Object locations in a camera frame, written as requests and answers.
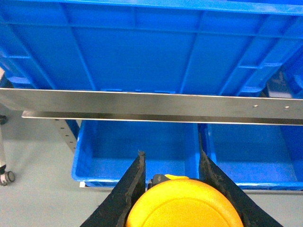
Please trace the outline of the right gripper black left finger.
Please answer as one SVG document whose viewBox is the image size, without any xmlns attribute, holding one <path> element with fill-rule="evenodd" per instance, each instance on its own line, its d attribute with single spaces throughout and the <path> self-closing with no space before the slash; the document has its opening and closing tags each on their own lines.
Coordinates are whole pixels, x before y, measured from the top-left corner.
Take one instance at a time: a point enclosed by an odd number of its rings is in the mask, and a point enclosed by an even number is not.
<svg viewBox="0 0 303 227">
<path fill-rule="evenodd" d="M 123 227 L 131 208 L 145 193 L 145 153 L 140 151 L 112 192 L 81 224 L 82 227 Z"/>
</svg>

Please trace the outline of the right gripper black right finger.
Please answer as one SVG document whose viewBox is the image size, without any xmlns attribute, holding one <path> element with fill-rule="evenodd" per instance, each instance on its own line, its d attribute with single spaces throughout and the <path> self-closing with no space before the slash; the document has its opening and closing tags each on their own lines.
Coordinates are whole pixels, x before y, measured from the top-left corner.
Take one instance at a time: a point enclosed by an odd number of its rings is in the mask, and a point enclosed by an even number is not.
<svg viewBox="0 0 303 227">
<path fill-rule="evenodd" d="M 199 180 L 218 190 L 231 202 L 245 227 L 282 227 L 237 186 L 204 151 L 200 151 Z"/>
</svg>

